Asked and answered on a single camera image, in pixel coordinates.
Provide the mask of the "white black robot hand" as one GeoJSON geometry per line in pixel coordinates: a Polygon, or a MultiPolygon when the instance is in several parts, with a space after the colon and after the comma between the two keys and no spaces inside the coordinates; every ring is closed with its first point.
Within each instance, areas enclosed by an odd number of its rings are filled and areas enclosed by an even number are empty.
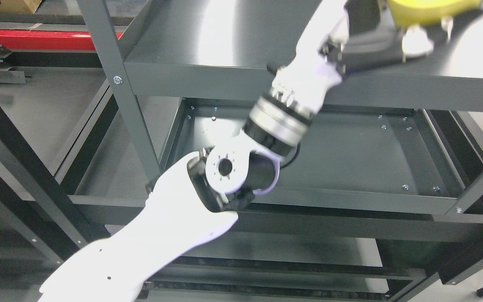
{"type": "Polygon", "coordinates": [[[323,0],[297,42],[293,61],[276,69],[261,99],[289,115],[311,119],[328,90],[346,76],[431,55],[482,16],[481,6],[433,25],[398,28],[392,18],[389,36],[368,41],[364,34],[381,21],[377,0],[323,0]]]}

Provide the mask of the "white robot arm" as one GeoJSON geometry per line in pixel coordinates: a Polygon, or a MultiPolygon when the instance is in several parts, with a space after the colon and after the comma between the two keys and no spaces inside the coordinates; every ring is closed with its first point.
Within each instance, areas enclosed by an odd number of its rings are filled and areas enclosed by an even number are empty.
{"type": "Polygon", "coordinates": [[[272,191],[285,157],[323,102],[264,93],[237,136],[191,152],[153,183],[140,213],[66,260],[40,287],[41,302],[134,302],[145,282],[225,234],[238,211],[272,191]]]}

